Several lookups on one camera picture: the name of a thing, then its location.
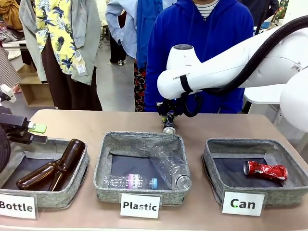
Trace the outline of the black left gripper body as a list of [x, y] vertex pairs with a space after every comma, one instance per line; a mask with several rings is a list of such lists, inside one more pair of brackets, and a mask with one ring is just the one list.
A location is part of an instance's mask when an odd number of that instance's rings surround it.
[[30, 144], [33, 134], [28, 132], [29, 121], [26, 117], [1, 113], [0, 125], [9, 141]]

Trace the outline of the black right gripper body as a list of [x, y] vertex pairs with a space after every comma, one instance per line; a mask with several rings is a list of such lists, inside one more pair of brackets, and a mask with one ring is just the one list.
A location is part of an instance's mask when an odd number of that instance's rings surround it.
[[162, 102], [156, 103], [159, 115], [171, 116], [171, 112], [177, 112], [178, 116], [183, 114], [183, 106], [181, 98], [178, 99], [164, 99]]

